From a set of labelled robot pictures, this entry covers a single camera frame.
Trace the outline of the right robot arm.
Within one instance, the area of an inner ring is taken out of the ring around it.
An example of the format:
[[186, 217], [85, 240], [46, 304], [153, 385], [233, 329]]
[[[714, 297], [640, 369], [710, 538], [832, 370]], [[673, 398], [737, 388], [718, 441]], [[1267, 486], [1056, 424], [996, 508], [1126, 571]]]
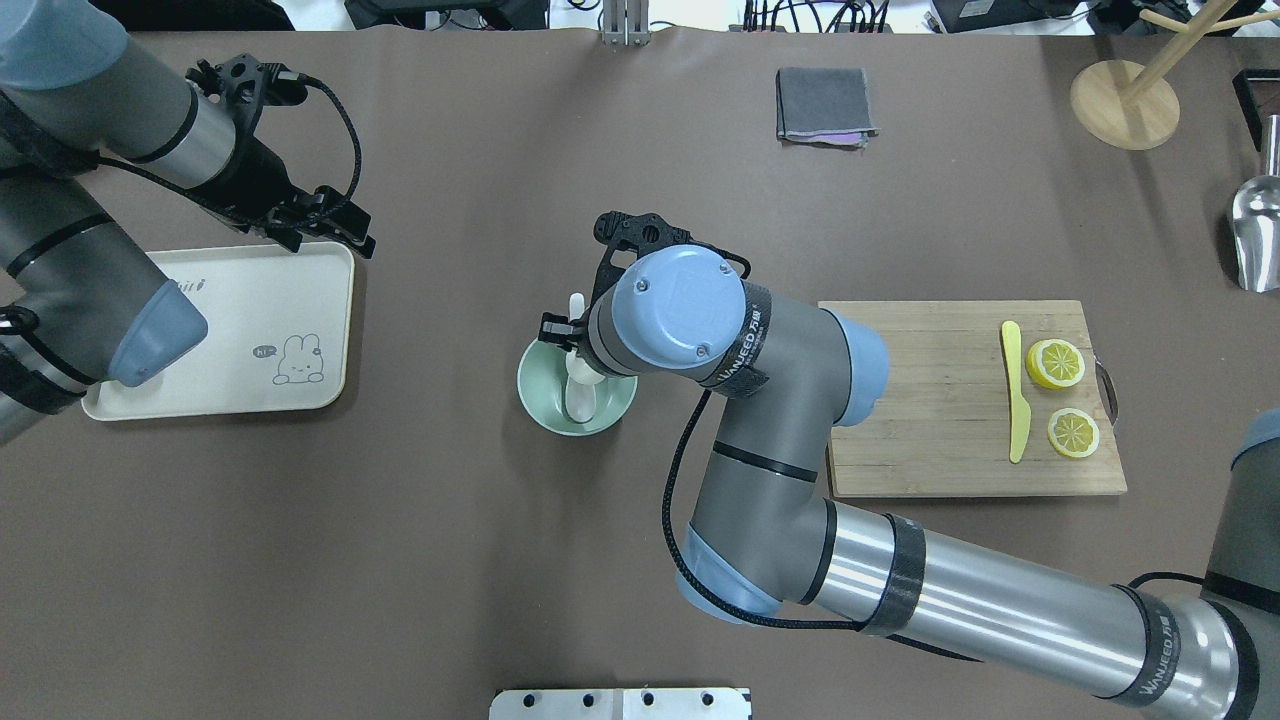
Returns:
[[690, 603], [799, 630], [783, 602], [945, 657], [995, 662], [1157, 719], [1277, 716], [1277, 411], [1260, 414], [1196, 597], [1102, 585], [814, 491], [835, 427], [869, 418], [890, 377], [883, 340], [744, 279], [749, 263], [657, 214], [602, 214], [605, 251], [579, 319], [539, 338], [609, 377], [667, 372], [727, 404], [691, 525], [662, 523]]

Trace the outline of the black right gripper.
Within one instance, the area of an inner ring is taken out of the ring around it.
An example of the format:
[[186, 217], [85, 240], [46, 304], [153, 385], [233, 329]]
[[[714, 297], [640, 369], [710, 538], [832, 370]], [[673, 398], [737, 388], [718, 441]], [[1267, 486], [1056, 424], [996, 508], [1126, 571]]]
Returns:
[[[628, 214], [625, 211], [602, 213], [594, 225], [593, 237], [605, 247], [595, 272], [591, 288], [591, 307], [608, 290], [612, 290], [625, 273], [614, 264], [617, 252], [631, 252], [636, 259], [677, 245], [692, 243], [689, 231], [669, 224], [655, 213]], [[570, 352], [581, 347], [588, 328], [582, 318], [570, 319], [554, 313], [543, 313], [538, 329], [538, 341]]]

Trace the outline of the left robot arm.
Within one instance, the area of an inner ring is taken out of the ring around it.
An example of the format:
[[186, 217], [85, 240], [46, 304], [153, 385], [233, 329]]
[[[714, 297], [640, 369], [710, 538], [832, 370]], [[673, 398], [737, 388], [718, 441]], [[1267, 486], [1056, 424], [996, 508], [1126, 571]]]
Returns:
[[143, 384], [209, 332], [81, 176], [125, 170], [291, 252], [312, 236], [374, 255], [353, 190], [294, 186], [255, 135], [320, 79], [248, 54], [179, 74], [87, 1], [5, 1], [1, 55], [1, 264], [23, 291], [3, 305], [4, 441], [102, 380]]

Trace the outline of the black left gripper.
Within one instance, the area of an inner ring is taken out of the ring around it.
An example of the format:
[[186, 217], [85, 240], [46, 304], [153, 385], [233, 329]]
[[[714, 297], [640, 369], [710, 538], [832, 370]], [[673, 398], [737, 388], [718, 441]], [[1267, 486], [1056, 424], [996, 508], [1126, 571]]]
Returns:
[[[255, 137], [255, 128], [265, 106], [294, 106], [303, 102], [308, 91], [300, 76], [282, 63], [260, 61], [241, 54], [214, 65], [200, 60], [186, 78], [195, 82], [205, 97], [219, 96], [216, 108], [230, 118], [236, 128], [229, 161], [216, 176], [193, 188], [193, 193], [215, 208], [239, 217], [229, 224], [243, 231], [255, 229], [296, 251], [302, 232], [270, 229], [273, 222], [297, 222], [301, 215], [298, 196], [302, 190], [292, 184], [284, 161]], [[311, 234], [346, 245], [362, 259], [372, 259], [376, 241], [369, 234], [369, 214], [355, 201], [330, 186], [319, 186], [306, 196], [306, 214], [329, 217], [312, 223]]]

